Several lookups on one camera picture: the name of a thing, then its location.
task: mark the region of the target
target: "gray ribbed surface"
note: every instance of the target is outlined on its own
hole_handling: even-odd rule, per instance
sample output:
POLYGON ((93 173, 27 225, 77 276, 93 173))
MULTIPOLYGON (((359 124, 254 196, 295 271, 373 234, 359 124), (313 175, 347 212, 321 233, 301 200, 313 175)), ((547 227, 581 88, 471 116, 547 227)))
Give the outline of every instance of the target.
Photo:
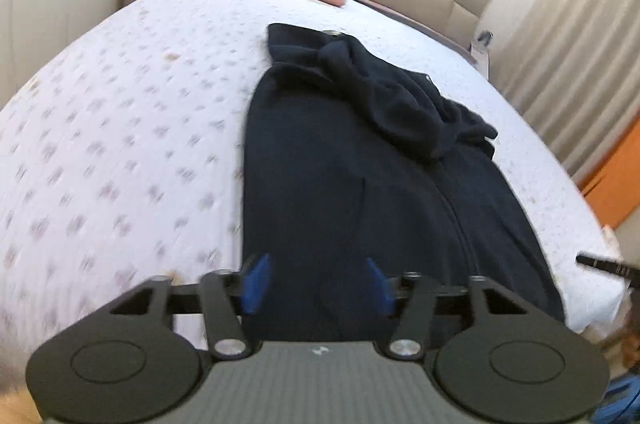
POLYGON ((385 359, 370 343, 265 343, 261 351, 249 359, 218 364, 193 398, 154 422, 471 424, 482 421, 446 402, 419 366, 385 359))

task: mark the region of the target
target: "black jacket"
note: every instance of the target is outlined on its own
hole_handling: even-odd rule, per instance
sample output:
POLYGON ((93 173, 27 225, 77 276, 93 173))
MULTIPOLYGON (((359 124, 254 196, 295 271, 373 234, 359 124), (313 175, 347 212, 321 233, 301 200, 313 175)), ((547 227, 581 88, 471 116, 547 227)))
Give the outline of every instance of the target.
POLYGON ((273 277, 250 337, 385 338, 367 258, 387 277, 488 276, 564 321, 492 162, 495 128, 352 36, 272 24, 269 50, 246 124, 243 252, 269 253, 273 277))

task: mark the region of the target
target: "wooden floor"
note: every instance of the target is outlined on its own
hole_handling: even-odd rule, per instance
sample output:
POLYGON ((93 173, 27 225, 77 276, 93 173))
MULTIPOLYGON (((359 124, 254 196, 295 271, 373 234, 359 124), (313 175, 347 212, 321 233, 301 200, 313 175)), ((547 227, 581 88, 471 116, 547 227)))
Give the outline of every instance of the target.
POLYGON ((41 422, 38 411, 26 390, 0 396, 0 424, 41 422))

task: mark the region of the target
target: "white bed sheet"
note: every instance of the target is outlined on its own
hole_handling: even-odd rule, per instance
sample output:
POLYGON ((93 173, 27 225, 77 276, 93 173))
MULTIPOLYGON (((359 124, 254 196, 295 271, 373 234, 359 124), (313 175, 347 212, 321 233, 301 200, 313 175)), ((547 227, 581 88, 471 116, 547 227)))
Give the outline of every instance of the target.
MULTIPOLYGON (((241 260, 242 126, 270 66, 266 26, 358 37, 427 72, 497 127, 495 162, 536 230, 567 324, 612 319, 622 282, 542 141, 462 57, 353 1, 139 0, 62 51, 0 112, 0 368, 143 279, 196 281, 241 260)), ((181 332, 199 342, 197 322, 181 332)))

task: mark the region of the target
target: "curtain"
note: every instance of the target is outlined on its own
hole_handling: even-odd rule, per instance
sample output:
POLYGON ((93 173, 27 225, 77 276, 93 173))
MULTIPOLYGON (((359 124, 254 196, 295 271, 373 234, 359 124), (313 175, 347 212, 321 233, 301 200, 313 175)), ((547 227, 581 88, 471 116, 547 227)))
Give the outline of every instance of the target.
POLYGON ((494 86, 579 183, 640 110, 640 0, 536 0, 494 60, 494 86))

